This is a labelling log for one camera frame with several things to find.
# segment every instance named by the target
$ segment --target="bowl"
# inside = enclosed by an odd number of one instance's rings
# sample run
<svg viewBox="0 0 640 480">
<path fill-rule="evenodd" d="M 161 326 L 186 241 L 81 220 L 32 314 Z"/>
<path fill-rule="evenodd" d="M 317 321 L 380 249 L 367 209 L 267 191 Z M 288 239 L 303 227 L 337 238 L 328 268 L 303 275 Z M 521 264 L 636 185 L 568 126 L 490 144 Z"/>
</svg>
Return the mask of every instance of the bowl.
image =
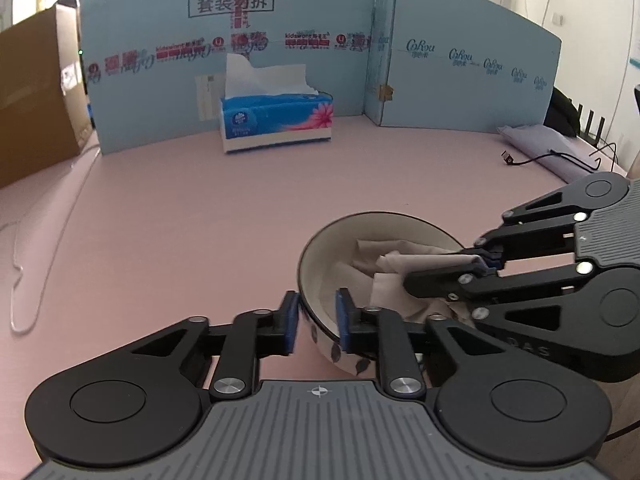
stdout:
<svg viewBox="0 0 640 480">
<path fill-rule="evenodd" d="M 356 213 L 337 219 L 320 229 L 306 244 L 298 262 L 298 290 L 310 336 L 322 355 L 338 368 L 356 376 L 371 377 L 374 371 L 369 357 L 345 354 L 340 349 L 333 295 L 321 294 L 322 283 L 334 265 L 352 262 L 357 240 L 407 240 L 450 251 L 459 251 L 463 246 L 425 220 L 387 211 Z M 346 285 L 335 283 L 335 288 Z"/>
</svg>

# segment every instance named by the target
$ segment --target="pink table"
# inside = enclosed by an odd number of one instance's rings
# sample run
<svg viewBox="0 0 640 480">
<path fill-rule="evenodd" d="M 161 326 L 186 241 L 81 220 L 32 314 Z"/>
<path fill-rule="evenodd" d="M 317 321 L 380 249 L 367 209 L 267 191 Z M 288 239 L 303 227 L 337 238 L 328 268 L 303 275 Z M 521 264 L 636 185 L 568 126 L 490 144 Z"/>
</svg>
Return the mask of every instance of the pink table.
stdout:
<svg viewBox="0 0 640 480">
<path fill-rule="evenodd" d="M 398 211 L 469 245 L 506 209 L 562 186 L 537 164 L 507 167 L 503 149 L 495 135 L 377 128 L 357 117 L 335 121 L 326 143 L 223 155 L 220 136 L 210 133 L 98 156 L 34 330 L 13 335 L 2 312 L 0 478 L 21 478 L 38 463 L 23 409 L 40 381 L 188 316 L 219 324 L 277 307 L 296 288 L 306 241 L 331 220 Z M 0 190 L 0 225 L 66 168 Z M 0 276 L 8 246 L 2 254 L 0 243 Z M 0 294 L 7 283 L 0 280 Z M 265 378 L 345 376 L 302 331 L 295 354 L 266 359 L 262 371 Z"/>
</svg>

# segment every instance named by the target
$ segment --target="black cable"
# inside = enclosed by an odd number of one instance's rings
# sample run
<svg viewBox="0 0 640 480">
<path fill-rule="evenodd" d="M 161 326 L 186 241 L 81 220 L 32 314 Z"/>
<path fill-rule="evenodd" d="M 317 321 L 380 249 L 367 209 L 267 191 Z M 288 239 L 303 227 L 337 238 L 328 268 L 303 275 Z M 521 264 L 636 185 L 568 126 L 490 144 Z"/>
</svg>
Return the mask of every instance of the black cable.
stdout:
<svg viewBox="0 0 640 480">
<path fill-rule="evenodd" d="M 559 156 L 561 158 L 564 158 L 564 160 L 568 160 L 570 163 L 575 164 L 582 170 L 587 171 L 588 173 L 594 173 L 595 171 L 599 170 L 600 163 L 602 162 L 601 158 L 597 158 L 596 162 L 598 163 L 598 165 L 595 168 L 592 168 L 591 166 L 586 164 L 583 160 L 581 160 L 580 158 L 578 158 L 577 156 L 571 153 L 555 152 L 554 150 L 549 150 L 549 153 L 543 153 L 543 155 L 535 156 L 528 160 L 515 162 L 513 160 L 513 157 L 511 156 L 511 153 L 508 153 L 507 151 L 502 152 L 502 158 L 504 159 L 504 161 L 507 163 L 508 166 L 523 166 L 524 164 L 529 164 L 530 162 L 534 162 L 536 160 L 540 160 L 541 158 L 545 158 L 546 156 Z"/>
<path fill-rule="evenodd" d="M 631 433 L 633 430 L 637 430 L 640 428 L 640 420 L 636 420 L 633 424 L 629 424 L 625 426 L 621 430 L 614 431 L 613 433 L 609 433 L 607 437 L 604 439 L 605 442 L 609 440 L 614 440 L 620 436 L 626 435 L 627 433 Z"/>
<path fill-rule="evenodd" d="M 615 142 L 609 142 L 608 144 L 605 144 L 601 148 L 598 148 L 595 152 L 590 153 L 589 156 L 595 155 L 598 152 L 604 153 L 602 150 L 604 150 L 605 148 L 611 148 L 612 146 L 613 160 L 611 161 L 611 171 L 613 171 L 613 165 L 618 164 L 618 156 L 616 155 L 616 153 L 618 152 L 618 145 Z"/>
</svg>

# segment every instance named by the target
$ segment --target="brown cardboard box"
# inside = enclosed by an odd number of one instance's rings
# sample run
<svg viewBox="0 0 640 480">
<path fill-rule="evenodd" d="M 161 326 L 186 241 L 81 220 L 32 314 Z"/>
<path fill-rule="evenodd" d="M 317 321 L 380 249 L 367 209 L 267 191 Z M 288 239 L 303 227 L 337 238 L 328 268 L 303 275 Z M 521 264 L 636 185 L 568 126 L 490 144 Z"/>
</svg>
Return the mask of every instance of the brown cardboard box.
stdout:
<svg viewBox="0 0 640 480">
<path fill-rule="evenodd" d="M 76 23 L 53 6 L 0 33 L 0 187 L 78 155 L 92 132 Z"/>
</svg>

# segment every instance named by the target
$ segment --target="blue cardboard box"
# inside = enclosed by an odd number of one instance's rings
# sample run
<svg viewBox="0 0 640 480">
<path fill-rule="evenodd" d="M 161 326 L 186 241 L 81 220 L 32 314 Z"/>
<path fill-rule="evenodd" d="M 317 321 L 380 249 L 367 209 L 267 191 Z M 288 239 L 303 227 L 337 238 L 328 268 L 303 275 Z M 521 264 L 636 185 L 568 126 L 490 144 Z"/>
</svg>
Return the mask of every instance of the blue cardboard box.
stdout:
<svg viewBox="0 0 640 480">
<path fill-rule="evenodd" d="M 103 153 L 220 127 L 226 54 L 305 64 L 360 115 L 373 0 L 80 0 L 87 88 Z"/>
<path fill-rule="evenodd" d="M 226 152 L 331 139 L 329 95 L 283 94 L 223 99 L 220 128 Z"/>
<path fill-rule="evenodd" d="M 366 114 L 382 126 L 541 124 L 560 39 L 489 0 L 375 0 Z"/>
</svg>

